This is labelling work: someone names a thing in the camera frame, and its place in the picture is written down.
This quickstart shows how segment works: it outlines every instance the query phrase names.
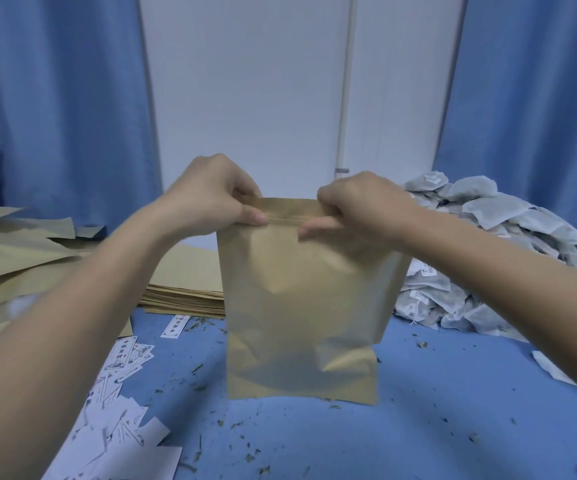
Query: blue tabletop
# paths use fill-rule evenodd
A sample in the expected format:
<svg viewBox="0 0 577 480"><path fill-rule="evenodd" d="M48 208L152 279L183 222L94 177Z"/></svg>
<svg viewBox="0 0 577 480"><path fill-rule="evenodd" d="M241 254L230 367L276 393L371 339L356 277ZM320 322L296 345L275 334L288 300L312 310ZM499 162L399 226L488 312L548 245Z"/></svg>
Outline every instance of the blue tabletop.
<svg viewBox="0 0 577 480"><path fill-rule="evenodd" d="M170 319L133 314L155 358L122 394L171 429L165 444L183 447L196 472L179 467L176 480L577 479L577 387L551 379L528 344L392 319L375 346L377 405L229 401L225 323L190 321L179 339L161 339Z"/></svg>

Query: person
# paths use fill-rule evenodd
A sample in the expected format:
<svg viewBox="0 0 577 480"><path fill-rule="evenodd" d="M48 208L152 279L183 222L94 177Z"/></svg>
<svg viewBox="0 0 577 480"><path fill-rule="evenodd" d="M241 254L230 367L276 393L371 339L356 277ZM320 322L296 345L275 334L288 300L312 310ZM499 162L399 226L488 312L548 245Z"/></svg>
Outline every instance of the person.
<svg viewBox="0 0 577 480"><path fill-rule="evenodd" d="M226 156L196 158L0 334L0 479L41 478L167 250L232 223L266 223L238 194L261 196ZM336 180L317 198L341 216L305 222L300 238L346 228L421 259L477 293L577 382L576 268L424 209L372 173Z"/></svg>

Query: curtain fold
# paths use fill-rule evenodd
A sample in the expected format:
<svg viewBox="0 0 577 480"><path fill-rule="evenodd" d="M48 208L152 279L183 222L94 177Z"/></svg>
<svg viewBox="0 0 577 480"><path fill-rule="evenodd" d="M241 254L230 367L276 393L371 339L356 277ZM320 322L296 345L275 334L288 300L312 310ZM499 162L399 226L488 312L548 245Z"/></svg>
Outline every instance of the curtain fold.
<svg viewBox="0 0 577 480"><path fill-rule="evenodd" d="M435 169L577 227L577 0L469 0Z"/></svg>
<svg viewBox="0 0 577 480"><path fill-rule="evenodd" d="M0 0L0 204L117 227L161 193L137 0Z"/></svg>

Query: flat kraft bag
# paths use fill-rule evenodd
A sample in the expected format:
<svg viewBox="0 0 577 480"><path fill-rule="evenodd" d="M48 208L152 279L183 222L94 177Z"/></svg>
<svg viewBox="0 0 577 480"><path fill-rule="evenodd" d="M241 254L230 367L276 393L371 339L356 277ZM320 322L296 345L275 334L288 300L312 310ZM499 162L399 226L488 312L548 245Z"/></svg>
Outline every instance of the flat kraft bag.
<svg viewBox="0 0 577 480"><path fill-rule="evenodd" d="M228 328L230 399L378 400L377 359L410 258L346 232L298 241L316 200L251 198L268 225L217 233Z"/></svg>

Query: person's right hand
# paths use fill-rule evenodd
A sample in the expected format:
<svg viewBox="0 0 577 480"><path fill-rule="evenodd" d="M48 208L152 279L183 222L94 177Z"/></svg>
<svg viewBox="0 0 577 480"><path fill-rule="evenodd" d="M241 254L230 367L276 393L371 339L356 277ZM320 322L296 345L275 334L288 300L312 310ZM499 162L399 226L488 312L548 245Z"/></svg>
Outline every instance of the person's right hand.
<svg viewBox="0 0 577 480"><path fill-rule="evenodd" d="M316 217L304 222L302 238L348 229L369 241L401 249L412 224L429 212L398 185L370 171L321 187L317 200L340 209L342 217Z"/></svg>

